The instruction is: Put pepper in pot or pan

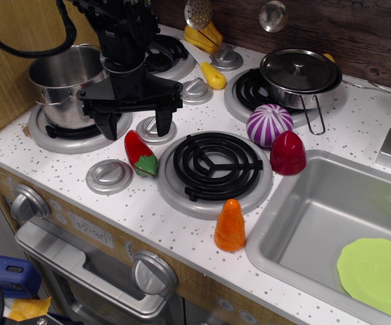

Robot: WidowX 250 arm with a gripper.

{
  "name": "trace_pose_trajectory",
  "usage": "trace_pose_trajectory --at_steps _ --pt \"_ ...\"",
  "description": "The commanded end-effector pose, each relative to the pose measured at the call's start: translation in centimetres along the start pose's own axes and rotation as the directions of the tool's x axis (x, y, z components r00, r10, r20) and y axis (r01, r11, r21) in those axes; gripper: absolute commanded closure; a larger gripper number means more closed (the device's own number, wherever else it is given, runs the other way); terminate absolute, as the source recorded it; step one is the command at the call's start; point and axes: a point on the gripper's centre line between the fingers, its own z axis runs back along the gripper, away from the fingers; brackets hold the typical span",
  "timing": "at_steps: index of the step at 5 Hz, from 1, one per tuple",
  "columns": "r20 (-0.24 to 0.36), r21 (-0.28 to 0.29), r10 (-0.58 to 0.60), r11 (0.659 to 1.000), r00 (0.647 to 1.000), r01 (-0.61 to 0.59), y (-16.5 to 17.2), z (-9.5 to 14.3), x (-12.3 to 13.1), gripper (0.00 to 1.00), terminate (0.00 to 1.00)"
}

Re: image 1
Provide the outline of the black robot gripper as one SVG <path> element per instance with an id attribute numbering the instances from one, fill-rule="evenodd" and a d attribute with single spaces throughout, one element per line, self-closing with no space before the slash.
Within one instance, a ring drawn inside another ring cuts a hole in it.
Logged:
<path id="1" fill-rule="evenodd" d="M 140 111 L 156 111 L 157 134 L 167 135 L 173 113 L 183 107 L 182 84 L 153 75 L 144 63 L 129 70 L 108 59 L 100 63 L 107 77 L 77 91 L 76 97 L 104 137 L 116 141 L 120 115 Z"/>

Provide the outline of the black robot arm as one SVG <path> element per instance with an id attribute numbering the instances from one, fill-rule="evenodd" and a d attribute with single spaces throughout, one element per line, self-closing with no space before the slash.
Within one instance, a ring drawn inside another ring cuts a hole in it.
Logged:
<path id="1" fill-rule="evenodd" d="M 159 136 L 166 135 L 173 113 L 182 108 L 182 84 L 151 74 L 145 52 L 159 33 L 149 1 L 74 1 L 99 40 L 100 62 L 108 77 L 77 92 L 83 111 L 101 133 L 117 139 L 125 112 L 153 110 Z"/>

